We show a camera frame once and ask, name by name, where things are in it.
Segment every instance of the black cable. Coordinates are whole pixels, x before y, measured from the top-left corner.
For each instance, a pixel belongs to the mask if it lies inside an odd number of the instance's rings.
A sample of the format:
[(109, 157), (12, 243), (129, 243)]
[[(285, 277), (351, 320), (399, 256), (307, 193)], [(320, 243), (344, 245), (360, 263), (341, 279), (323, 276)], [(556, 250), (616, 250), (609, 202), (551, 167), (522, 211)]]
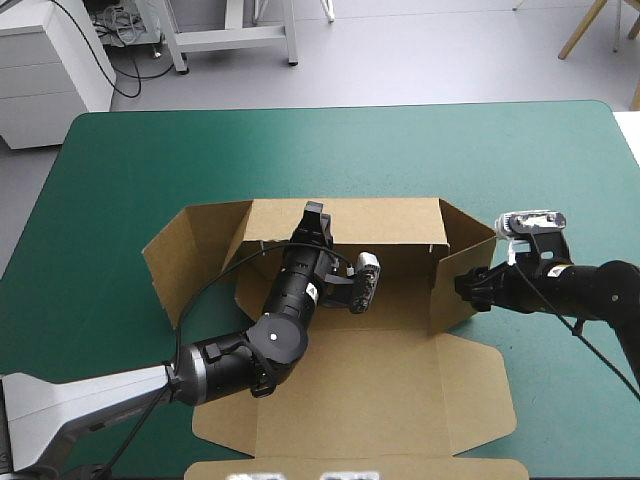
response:
[(220, 280), (221, 278), (225, 277), (226, 275), (229, 275), (230, 273), (234, 272), (235, 270), (240, 268), (242, 265), (244, 265), (247, 262), (250, 262), (254, 258), (259, 257), (260, 255), (264, 255), (267, 252), (271, 252), (273, 250), (278, 250), (280, 248), (287, 248), (287, 247), (313, 248), (315, 250), (320, 250), (322, 252), (326, 252), (329, 255), (333, 255), (334, 257), (338, 258), (339, 260), (342, 260), (347, 265), (351, 265), (351, 262), (349, 261), (349, 259), (347, 257), (345, 257), (344, 255), (336, 252), (335, 250), (331, 250), (330, 248), (322, 247), (320, 245), (311, 245), (311, 244), (308, 244), (308, 243), (296, 243), (296, 242), (293, 242), (293, 243), (292, 242), (283, 242), (283, 243), (278, 243), (277, 245), (271, 245), (271, 246), (268, 246), (268, 247), (262, 247), (257, 252), (254, 252), (251, 255), (248, 255), (248, 256), (238, 260), (236, 263), (234, 263), (233, 265), (227, 267), (223, 272), (220, 272), (216, 277), (214, 277), (212, 280), (207, 282), (196, 293), (194, 293), (191, 296), (191, 298), (189, 299), (189, 301), (186, 303), (186, 305), (183, 307), (182, 311), (180, 312), (180, 316), (178, 317), (178, 322), (176, 323), (176, 328), (175, 328), (176, 351), (175, 351), (175, 356), (174, 356), (174, 358), (175, 358), (174, 372), (175, 372), (176, 376), (178, 375), (179, 358), (180, 358), (178, 356), (178, 353), (180, 352), (180, 345), (181, 345), (181, 341), (182, 341), (182, 323), (184, 322), (184, 320), (187, 317), (187, 315), (189, 315), (189, 312), (191, 312), (191, 309), (195, 305), (195, 303), (198, 300), (198, 298), (200, 297), (200, 295), (202, 295), (202, 293), (206, 289), (208, 289), (211, 285), (216, 283), (218, 280)]
[(637, 388), (633, 386), (633, 384), (629, 381), (629, 379), (625, 377), (625, 375), (618, 369), (618, 367), (616, 367), (613, 363), (611, 363), (611, 361), (607, 357), (605, 357), (600, 352), (600, 350), (598, 350), (591, 342), (589, 342), (589, 340), (584, 338), (582, 333), (577, 332), (575, 330), (575, 328), (571, 325), (571, 323), (569, 323), (569, 321), (566, 318), (564, 318), (560, 312), (558, 312), (558, 309), (554, 307), (551, 304), (551, 302), (549, 302), (546, 299), (546, 297), (540, 292), (540, 290), (536, 288), (536, 286), (533, 283), (531, 283), (531, 281), (527, 278), (524, 272), (520, 270), (520, 267), (518, 266), (517, 263), (514, 263), (513, 266), (516, 268), (516, 271), (522, 277), (522, 280), (524, 280), (524, 282), (529, 286), (531, 291), (533, 291), (538, 296), (538, 298), (542, 300), (542, 302), (547, 306), (547, 308), (551, 311), (551, 313), (553, 313), (556, 317), (558, 317), (558, 320), (560, 320), (563, 323), (563, 325), (567, 327), (574, 336), (578, 337), (578, 340), (580, 340), (589, 350), (591, 350), (595, 354), (595, 356), (602, 361), (602, 363), (604, 363), (607, 367), (609, 367), (609, 369), (613, 373), (615, 373), (620, 380), (622, 380), (622, 383), (626, 385), (626, 387), (631, 391), (631, 393), (636, 397), (636, 399), (640, 401), (640, 392), (638, 391)]
[[(107, 72), (104, 71), (104, 68), (102, 67), (102, 64), (100, 63), (100, 60), (98, 60), (98, 56), (96, 55), (96, 52), (93, 50), (93, 47), (91, 46), (91, 43), (89, 42), (89, 39), (87, 38), (87, 36), (85, 35), (84, 31), (82, 30), (82, 28), (80, 27), (80, 25), (78, 25), (78, 22), (76, 21), (76, 19), (73, 17), (73, 15), (71, 15), (71, 13), (69, 12), (69, 10), (67, 10), (63, 5), (61, 5), (58, 0), (50, 0), (53, 4), (55, 4), (60, 10), (62, 10), (67, 17), (69, 17), (69, 19), (73, 22), (73, 24), (76, 26), (76, 28), (78, 29), (78, 31), (80, 32), (80, 35), (82, 35), (82, 38), (84, 40), (84, 42), (87, 44), (87, 47), (89, 47), (89, 51), (91, 52), (91, 55), (93, 56), (93, 59), (96, 62), (96, 65), (98, 65), (98, 68), (100, 69), (100, 71), (102, 72), (102, 75), (104, 76), (104, 78), (107, 80), (107, 82), (109, 83), (109, 85), (111, 85), (113, 87), (113, 89), (118, 92), (120, 95), (122, 95), (123, 97), (126, 98), (136, 98), (138, 96), (140, 96), (140, 94), (142, 93), (142, 80), (140, 78), (138, 78), (138, 89), (136, 90), (136, 93), (134, 94), (129, 94), (126, 92), (123, 92), (122, 90), (120, 90), (118, 87), (116, 87), (115, 83), (113, 83), (111, 81), (111, 79), (109, 78), (109, 75), (107, 75)], [(138, 64), (136, 63), (135, 59), (133, 58), (133, 56), (131, 56), (131, 60), (133, 62), (133, 67), (136, 71), (136, 73), (138, 74), (138, 77), (140, 76), (140, 72), (138, 71)]]
[[(121, 43), (122, 43), (122, 48), (127, 49), (129, 48), (130, 45), (127, 45), (126, 43), (124, 43), (118, 36), (118, 32), (116, 32), (114, 29), (107, 27), (106, 25), (101, 25), (99, 23), (94, 23), (93, 24), (94, 27), (96, 28), (102, 28), (104, 29), (103, 32), (99, 32), (100, 33), (100, 37), (103, 37), (105, 35), (111, 35), (112, 38), (117, 38)], [(166, 69), (164, 69), (162, 72), (160, 73), (156, 73), (153, 75), (132, 75), (130, 73), (124, 72), (122, 70), (120, 70), (119, 68), (114, 67), (113, 65), (111, 66), (111, 68), (113, 68), (116, 72), (118, 72), (121, 75), (124, 75), (125, 77), (129, 77), (129, 78), (135, 78), (136, 80), (152, 80), (154, 78), (160, 78), (163, 77), (164, 75), (166, 75), (167, 73), (169, 73), (171, 71), (171, 69), (173, 68), (173, 63), (171, 63)]]
[(167, 73), (169, 73), (171, 71), (171, 69), (173, 68), (173, 63), (171, 65), (169, 65), (165, 70), (163, 70), (160, 73), (156, 73), (155, 75), (131, 75), (130, 73), (127, 72), (123, 72), (122, 70), (114, 67), (113, 65), (111, 66), (116, 72), (118, 72), (121, 75), (124, 75), (125, 77), (129, 77), (129, 78), (136, 78), (136, 79), (140, 79), (140, 80), (151, 80), (153, 78), (160, 78), (165, 76)]
[(94, 480), (103, 480), (103, 478), (111, 475), (111, 469), (113, 468), (113, 466), (120, 459), (120, 457), (125, 452), (125, 450), (129, 447), (129, 445), (135, 438), (138, 431), (144, 425), (144, 422), (147, 420), (147, 418), (149, 418), (149, 415), (151, 415), (151, 412), (153, 411), (155, 406), (158, 403), (160, 403), (160, 400), (168, 390), (169, 390), (169, 385), (165, 385), (154, 397), (151, 403), (147, 405), (147, 408), (144, 409), (144, 412), (142, 412), (142, 416), (138, 419), (134, 427), (131, 429), (131, 431), (127, 435), (127, 438), (125, 438), (124, 441), (120, 444), (120, 447), (118, 447), (118, 450), (116, 450), (116, 453), (113, 454), (113, 456), (111, 457), (111, 460), (109, 460), (109, 462), (106, 463), (104, 467), (100, 469), (100, 473), (98, 473), (98, 475), (94, 478)]

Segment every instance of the green table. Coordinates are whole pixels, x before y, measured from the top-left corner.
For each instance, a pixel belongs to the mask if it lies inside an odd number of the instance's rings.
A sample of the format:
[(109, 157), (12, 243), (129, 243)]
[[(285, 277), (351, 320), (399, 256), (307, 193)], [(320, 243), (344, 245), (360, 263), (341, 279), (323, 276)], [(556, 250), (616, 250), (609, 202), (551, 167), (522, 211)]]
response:
[[(575, 261), (640, 263), (640, 170), (601, 103), (85, 115), (0, 283), (1, 369), (63, 381), (168, 358), (140, 251), (184, 205), (384, 195), (441, 196), (485, 223), (559, 209)], [(188, 336), (245, 324), (232, 291), (202, 298)], [(640, 474), (640, 406), (557, 319), (495, 310), (455, 333), (502, 351), (519, 420), (468, 455), (516, 458), (533, 476)], [(606, 326), (586, 335), (629, 373)], [(130, 426), (83, 439), (70, 465), (105, 461)], [(116, 474), (240, 457), (190, 428), (185, 406), (154, 412)]]

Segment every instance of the cardboard flap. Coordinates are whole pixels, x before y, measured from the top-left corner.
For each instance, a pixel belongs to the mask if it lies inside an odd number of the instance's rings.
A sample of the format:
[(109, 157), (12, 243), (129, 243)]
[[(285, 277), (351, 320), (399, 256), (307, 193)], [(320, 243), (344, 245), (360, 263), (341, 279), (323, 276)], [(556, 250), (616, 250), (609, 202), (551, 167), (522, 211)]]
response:
[(282, 473), (287, 480), (320, 480), (326, 472), (376, 471), (382, 480), (528, 480), (529, 474), (514, 460), (428, 458), (394, 455), (352, 460), (315, 458), (262, 458), (201, 462), (191, 465), (186, 480), (226, 480), (238, 473)]
[(515, 428), (497, 350), (411, 329), (316, 331), (273, 395), (196, 411), (199, 436), (259, 458), (450, 457)]
[(437, 345), (451, 453), (512, 433), (516, 414), (500, 352), (453, 335), (439, 335)]
[(454, 279), (457, 275), (467, 273), (472, 266), (490, 265), (495, 245), (495, 237), (491, 237), (438, 262), (429, 307), (430, 332), (444, 332), (476, 313), (471, 305), (456, 293)]
[(193, 413), (193, 433), (203, 440), (255, 455), (258, 402), (245, 391), (198, 406)]
[(495, 236), (495, 232), (450, 203), (438, 199), (447, 241), (454, 254)]
[(191, 296), (218, 274), (250, 201), (186, 207), (142, 250), (175, 327)]
[[(446, 244), (437, 198), (322, 198), (336, 244)], [(245, 241), (288, 240), (307, 199), (254, 200)]]

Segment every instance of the wooden chair leg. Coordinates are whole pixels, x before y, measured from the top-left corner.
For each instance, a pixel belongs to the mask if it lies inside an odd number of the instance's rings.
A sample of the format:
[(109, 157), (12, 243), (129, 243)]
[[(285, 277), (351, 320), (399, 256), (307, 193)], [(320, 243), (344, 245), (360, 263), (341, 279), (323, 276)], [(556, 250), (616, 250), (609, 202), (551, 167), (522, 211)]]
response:
[(631, 102), (631, 110), (640, 110), (640, 80), (636, 87), (636, 93), (633, 96), (633, 102)]
[(569, 37), (569, 40), (567, 40), (567, 43), (565, 43), (564, 47), (562, 47), (562, 50), (560, 50), (560, 53), (558, 54), (558, 58), (560, 60), (564, 60), (565, 58), (567, 58), (567, 55), (571, 53), (571, 50), (573, 50), (573, 47), (576, 46), (576, 43), (578, 43), (578, 41), (582, 38), (582, 35), (584, 35), (584, 32), (587, 31), (587, 28), (589, 28), (589, 25), (591, 25), (591, 23), (595, 20), (595, 18), (600, 13), (600, 10), (602, 10), (602, 8), (606, 4), (607, 4), (607, 0), (596, 0), (595, 2), (593, 2), (593, 5), (591, 5), (591, 8), (587, 12), (587, 14), (584, 16), (584, 18), (582, 19), (582, 21), (580, 22), (576, 30), (573, 32), (571, 37)]
[(636, 23), (633, 24), (633, 27), (631, 27), (631, 30), (629, 30), (629, 35), (627, 36), (629, 37), (629, 40), (633, 40), (638, 36), (638, 33), (640, 33), (640, 15), (638, 15), (638, 20), (636, 20)]

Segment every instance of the cardboard box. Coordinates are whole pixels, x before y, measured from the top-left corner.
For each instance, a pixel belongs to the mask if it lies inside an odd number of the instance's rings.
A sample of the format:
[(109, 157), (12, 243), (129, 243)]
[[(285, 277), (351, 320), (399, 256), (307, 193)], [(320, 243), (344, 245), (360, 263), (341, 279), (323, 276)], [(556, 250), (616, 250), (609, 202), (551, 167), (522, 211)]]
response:
[[(437, 198), (321, 199), (336, 250), (375, 253), (382, 266), (370, 310), (316, 310), (310, 345), (267, 398), (249, 392), (196, 408), (194, 433), (255, 457), (193, 465), (189, 480), (282, 472), (375, 470), (388, 479), (528, 478), (511, 460), (453, 455), (511, 433), (516, 419), (504, 364), (493, 348), (441, 334), (473, 310), (453, 278), (490, 263), (493, 231)], [(286, 241), (306, 199), (195, 205), (144, 249), (172, 322), (194, 292), (260, 242)], [(281, 254), (237, 274), (236, 301), (254, 320)]]

